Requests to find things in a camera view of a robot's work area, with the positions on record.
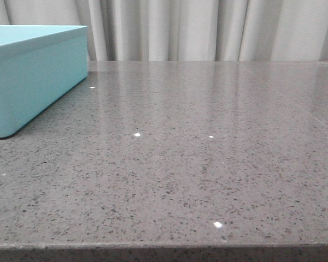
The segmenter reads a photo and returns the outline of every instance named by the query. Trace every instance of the white curtain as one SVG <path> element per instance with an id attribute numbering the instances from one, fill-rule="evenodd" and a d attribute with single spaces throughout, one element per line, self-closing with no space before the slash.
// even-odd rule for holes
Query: white curtain
<path id="1" fill-rule="evenodd" d="M 0 25 L 87 25 L 90 60 L 328 60 L 328 0 L 0 0 Z"/>

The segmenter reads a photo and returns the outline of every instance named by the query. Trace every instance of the plastic bin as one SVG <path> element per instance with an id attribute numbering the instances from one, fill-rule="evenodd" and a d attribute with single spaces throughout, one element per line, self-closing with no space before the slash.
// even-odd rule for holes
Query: plastic bin
<path id="1" fill-rule="evenodd" d="M 87 77 L 86 26 L 0 26 L 0 138 Z"/>

